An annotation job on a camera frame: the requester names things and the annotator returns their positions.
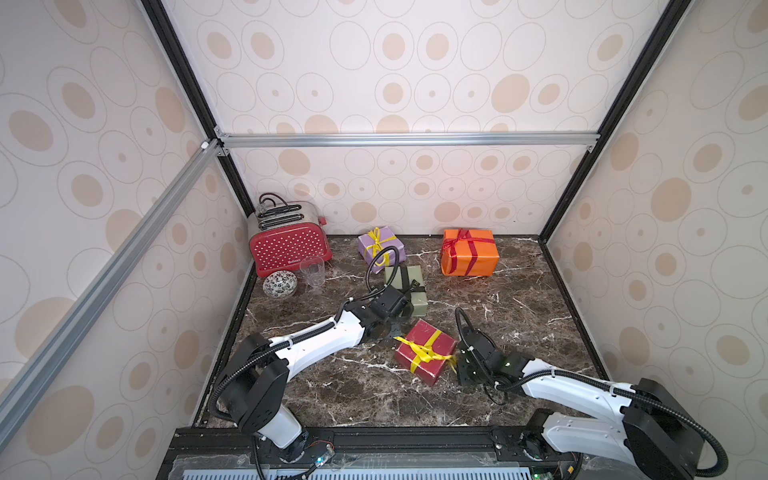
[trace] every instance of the red ribbon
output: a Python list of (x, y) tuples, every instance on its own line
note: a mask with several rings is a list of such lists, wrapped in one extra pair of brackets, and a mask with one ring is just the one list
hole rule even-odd
[(490, 238), (475, 238), (469, 233), (469, 230), (465, 228), (458, 231), (456, 238), (443, 240), (442, 249), (447, 250), (451, 256), (451, 269), (449, 273), (454, 273), (456, 268), (458, 268), (458, 259), (456, 256), (456, 244), (458, 242), (467, 242), (469, 244), (469, 251), (472, 252), (472, 259), (469, 261), (467, 273), (465, 273), (465, 275), (469, 275), (469, 272), (472, 271), (472, 267), (474, 267), (475, 263), (478, 261), (478, 249), (475, 247), (475, 242), (494, 243), (494, 240)]

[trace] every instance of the orange gift box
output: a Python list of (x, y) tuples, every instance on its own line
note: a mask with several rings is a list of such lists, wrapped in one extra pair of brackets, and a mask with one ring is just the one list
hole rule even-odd
[(442, 241), (442, 274), (491, 276), (498, 250), (490, 230), (446, 230)]

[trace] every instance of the toaster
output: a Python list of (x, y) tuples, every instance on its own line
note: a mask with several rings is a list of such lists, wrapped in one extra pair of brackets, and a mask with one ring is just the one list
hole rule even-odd
[(307, 257), (331, 260), (333, 255), (322, 227), (325, 224), (325, 217), (310, 202), (284, 201), (252, 213), (248, 217), (248, 236), (257, 275), (298, 270)]

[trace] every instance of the black frame edge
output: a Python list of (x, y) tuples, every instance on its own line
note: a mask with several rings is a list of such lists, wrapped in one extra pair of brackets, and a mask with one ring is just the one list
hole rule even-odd
[[(307, 427), (310, 438), (332, 440), (342, 455), (366, 453), (480, 453), (493, 454), (499, 462), (518, 462), (531, 469), (549, 470), (561, 462), (572, 462), (570, 452), (557, 453), (544, 461), (533, 461), (517, 444), (525, 425), (464, 427)], [(247, 436), (237, 429), (177, 429), (171, 439), (156, 480), (167, 480), (179, 456), (214, 457), (251, 454)], [(274, 448), (259, 450), (262, 464), (282, 465)], [(311, 459), (294, 466), (306, 468)]]
[(224, 368), (230, 359), (232, 347), (234, 347), (235, 339), (237, 338), (237, 332), (240, 331), (240, 326), (243, 324), (243, 318), (245, 318), (245, 312), (248, 308), (248, 302), (250, 302), (250, 296), (253, 292), (253, 287), (256, 285), (257, 278), (258, 276), (256, 275), (256, 264), (253, 263), (250, 266), (248, 280), (246, 281), (245, 286), (243, 287), (243, 292), (240, 294), (240, 298), (237, 301), (237, 306), (235, 307), (232, 319), (229, 322), (227, 332), (224, 334), (224, 341), (221, 344), (219, 355), (216, 358), (214, 367), (210, 371), (208, 383), (205, 385), (205, 390), (204, 394), (202, 395), (200, 405), (197, 406), (197, 411), (194, 415), (194, 421), (192, 422), (193, 426), (200, 426), (200, 423), (204, 420), (204, 416), (207, 411), (208, 398), (214, 390), (214, 384), (216, 383), (216, 378), (219, 376), (219, 372), (222, 368)]
[[(165, 50), (171, 66), (173, 66), (174, 71), (176, 72), (181, 87), (184, 89), (187, 98), (192, 104), (197, 119), (203, 126), (204, 133), (208, 138), (216, 138), (219, 141), (219, 145), (222, 145), (216, 132), (216, 119), (208, 107), (208, 102), (205, 100), (203, 90), (200, 88), (200, 84), (197, 82), (197, 77), (194, 75), (190, 62), (184, 54), (184, 49), (181, 46), (181, 42), (179, 42), (179, 38), (176, 35), (173, 25), (170, 23), (170, 18), (168, 17), (168, 13), (162, 4), (162, 1), (141, 0), (141, 4), (144, 6), (147, 17), (152, 23), (152, 27), (157, 33), (160, 43), (163, 45), (163, 49)], [(219, 157), (219, 162), (224, 173), (227, 175), (227, 179), (232, 185), (232, 189), (240, 202), (240, 206), (243, 208), (245, 216), (248, 217), (255, 211), (253, 208), (253, 201), (251, 201), (250, 195), (248, 195), (243, 178), (237, 171), (232, 157), (227, 153), (225, 156)]]
[(608, 373), (605, 369), (605, 366), (603, 365), (603, 362), (600, 358), (600, 355), (598, 354), (598, 350), (594, 347), (594, 343), (592, 343), (592, 338), (589, 336), (589, 333), (587, 332), (587, 327), (584, 326), (584, 322), (581, 320), (581, 316), (578, 314), (578, 311), (576, 310), (576, 304), (574, 303), (573, 299), (571, 298), (571, 294), (568, 292), (568, 288), (565, 286), (565, 281), (563, 281), (563, 277), (560, 276), (560, 271), (558, 270), (557, 265), (554, 264), (554, 259), (552, 258), (552, 255), (549, 253), (549, 248), (547, 247), (547, 244), (541, 240), (539, 240), (539, 246), (541, 247), (541, 252), (544, 254), (544, 259), (547, 261), (547, 265), (549, 265), (549, 270), (552, 272), (552, 276), (554, 277), (554, 282), (558, 285), (558, 290), (560, 290), (560, 295), (563, 297), (563, 300), (565, 301), (565, 305), (568, 308), (568, 312), (571, 313), (571, 318), (573, 319), (574, 325), (576, 325), (576, 330), (578, 330), (579, 335), (581, 335), (581, 341), (584, 343), (584, 346), (587, 348), (587, 353), (589, 354), (589, 358), (592, 359), (592, 363), (594, 364), (594, 369), (598, 373), (598, 376), (603, 380), (608, 380)]
[(639, 92), (645, 78), (650, 73), (650, 70), (659, 58), (659, 55), (664, 50), (664, 46), (667, 44), (667, 40), (672, 35), (672, 32), (677, 27), (678, 22), (683, 17), (683, 14), (688, 9), (688, 5), (692, 0), (670, 0), (667, 7), (664, 9), (664, 13), (661, 14), (658, 23), (651, 32), (648, 40), (645, 42), (645, 46), (637, 57), (637, 61), (630, 70), (627, 80), (619, 90), (616, 100), (611, 105), (611, 109), (603, 119), (603, 123), (598, 128), (600, 139), (595, 144), (591, 151), (587, 151), (584, 157), (581, 159), (580, 164), (576, 168), (576, 171), (568, 182), (563, 194), (560, 196), (557, 205), (555, 205), (552, 215), (550, 215), (547, 223), (544, 225), (544, 229), (541, 231), (539, 237), (543, 240), (542, 245), (547, 243), (551, 238), (554, 230), (562, 220), (571, 202), (576, 198), (581, 185), (587, 180), (589, 172), (592, 170), (592, 166), (597, 161), (598, 157), (602, 153), (603, 149), (607, 145), (608, 141), (616, 131), (621, 118), (626, 113), (631, 102), (635, 98), (635, 95)]

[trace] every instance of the wire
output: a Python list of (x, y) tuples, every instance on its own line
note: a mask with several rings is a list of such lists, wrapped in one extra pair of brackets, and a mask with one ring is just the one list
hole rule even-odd
[(400, 250), (397, 250), (397, 247), (393, 245), (383, 248), (380, 252), (376, 254), (375, 257), (373, 257), (373, 260), (371, 260), (371, 263), (368, 265), (368, 268), (366, 269), (366, 275), (365, 277), (363, 277), (363, 281), (366, 283), (366, 288), (368, 289), (368, 291), (372, 292), (374, 290), (374, 288), (371, 286), (371, 273), (373, 272), (373, 266), (376, 264), (376, 261), (379, 258), (384, 256), (384, 253), (386, 252), (395, 252), (395, 267), (392, 269), (392, 273), (389, 275), (389, 278), (387, 279), (387, 282), (384, 284), (384, 287), (380, 289), (378, 292), (376, 292), (376, 295), (383, 292), (386, 287), (392, 285), (392, 282), (395, 281), (395, 276), (397, 275), (398, 268), (400, 268)]
[(266, 477), (264, 476), (264, 472), (261, 469), (261, 462), (259, 462), (259, 447), (256, 444), (256, 435), (250, 436), (250, 449), (253, 451), (253, 462), (256, 466), (256, 473), (259, 474), (259, 480), (266, 480)]
[[(462, 328), (462, 320), (467, 324), (470, 331), (477, 332), (481, 335), (483, 335), (488, 341), (491, 343), (493, 348), (496, 348), (496, 344), (491, 340), (487, 335), (485, 335), (480, 330), (475, 330), (475, 327), (472, 325), (472, 322), (469, 321), (469, 317), (467, 316), (467, 313), (464, 311), (463, 308), (457, 307), (454, 311), (454, 316), (456, 317), (456, 329), (458, 330), (458, 336), (462, 339), (462, 343), (464, 344), (466, 351), (469, 352), (469, 355), (472, 357), (473, 360), (475, 360), (475, 364), (478, 366), (478, 369), (480, 370), (480, 373), (485, 378), (485, 383), (482, 386), (482, 391), (485, 394), (485, 396), (488, 397), (491, 402), (498, 406), (505, 405), (509, 401), (509, 393), (498, 389), (497, 387), (499, 385), (508, 385), (510, 384), (509, 379), (505, 378), (504, 376), (496, 375), (494, 376), (491, 371), (488, 369), (484, 361), (481, 361), (480, 356), (478, 355), (477, 351), (475, 351), (474, 348), (469, 348), (470, 345), (467, 343), (466, 338), (464, 337), (464, 329)], [(499, 390), (500, 392), (504, 393), (504, 398), (499, 402), (488, 391), (488, 387), (493, 386), (494, 389)]]
[[(264, 203), (264, 201), (265, 201), (264, 197), (275, 197), (277, 200), (280, 200), (281, 202), (283, 202), (283, 205), (285, 205), (286, 207), (288, 206), (288, 202), (283, 200), (283, 198), (280, 195), (273, 194), (272, 192), (266, 192), (266, 193), (263, 193), (263, 194), (259, 195), (259, 203), (260, 204)], [(272, 205), (276, 205), (275, 204), (275, 200), (271, 200), (271, 201), (272, 201)]]
[(583, 464), (584, 464), (584, 454), (579, 452), (578, 459), (576, 460), (576, 464), (574, 465), (574, 470), (568, 476), (568, 480), (574, 480), (574, 478), (577, 477), (577, 475), (581, 472), (581, 466)]
[[(319, 335), (320, 333), (327, 332), (328, 330), (332, 329), (335, 326), (334, 323), (326, 323), (325, 325), (322, 325), (319, 328), (316, 328), (310, 332), (302, 333), (301, 335), (296, 336), (293, 338), (293, 345), (296, 345), (297, 343), (301, 343), (304, 340), (311, 339), (314, 336)], [(232, 372), (232, 375), (228, 376), (222, 382), (216, 387), (214, 392), (210, 395), (210, 398), (208, 399), (208, 411), (211, 415), (226, 420), (228, 422), (235, 422), (235, 420), (232, 418), (232, 416), (229, 413), (222, 412), (219, 410), (218, 401), (219, 397), (221, 397), (221, 393), (232, 383), (234, 380), (238, 377), (243, 375), (248, 369), (254, 367), (262, 358), (265, 356), (268, 356), (272, 353), (277, 352), (278, 350), (282, 350), (285, 348), (288, 348), (291, 346), (290, 342), (280, 342), (276, 345), (271, 346), (270, 348), (262, 351), (262, 352), (255, 352), (253, 353), (247, 362), (245, 362), (239, 369)]]
[(308, 448), (308, 449), (311, 449), (313, 446), (317, 445), (318, 443), (327, 443), (328, 445), (331, 445), (331, 448), (332, 448), (332, 449), (334, 449), (334, 450), (336, 449), (336, 448), (333, 446), (333, 443), (332, 443), (332, 442), (329, 442), (328, 440), (315, 440), (315, 441), (314, 441), (314, 442), (312, 442), (312, 443), (310, 444), (310, 446), (308, 446), (307, 448)]
[[(519, 379), (517, 382), (513, 382), (510, 385), (505, 386), (503, 389), (499, 389), (499, 390), (509, 391), (509, 390), (517, 389), (523, 386), (525, 383), (530, 382), (531, 380), (537, 379), (542, 376), (549, 376), (549, 375), (563, 376), (569, 379), (577, 380), (582, 383), (586, 383), (595, 388), (604, 390), (605, 392), (611, 391), (611, 386), (606, 383), (600, 382), (596, 379), (592, 379), (588, 376), (579, 375), (578, 373), (569, 372), (567, 370), (556, 370), (556, 369), (539, 370), (538, 372), (533, 372), (530, 375), (526, 375), (523, 378)], [(717, 477), (718, 475), (722, 475), (728, 469), (728, 454), (726, 453), (725, 449), (720, 444), (720, 442), (717, 441), (714, 435), (709, 433), (707, 429), (705, 429), (702, 425), (696, 422), (696, 420), (693, 420), (688, 415), (684, 415), (683, 413), (680, 413), (677, 410), (672, 409), (661, 402), (658, 402), (657, 400), (650, 399), (646, 396), (640, 395), (635, 392), (614, 388), (613, 393), (615, 395), (623, 396), (624, 398), (627, 398), (630, 400), (637, 400), (640, 403), (644, 403), (647, 406), (650, 406), (656, 410), (659, 410), (663, 413), (671, 415), (674, 418), (680, 420), (682, 423), (688, 425), (693, 430), (695, 430), (699, 435), (701, 435), (701, 438), (704, 439), (704, 441), (706, 441), (707, 443), (709, 443), (712, 449), (715, 451), (715, 455), (717, 456), (717, 462), (715, 462), (715, 465), (709, 468), (704, 468), (704, 469), (697, 468), (696, 470), (697, 477), (708, 477), (708, 478)]]

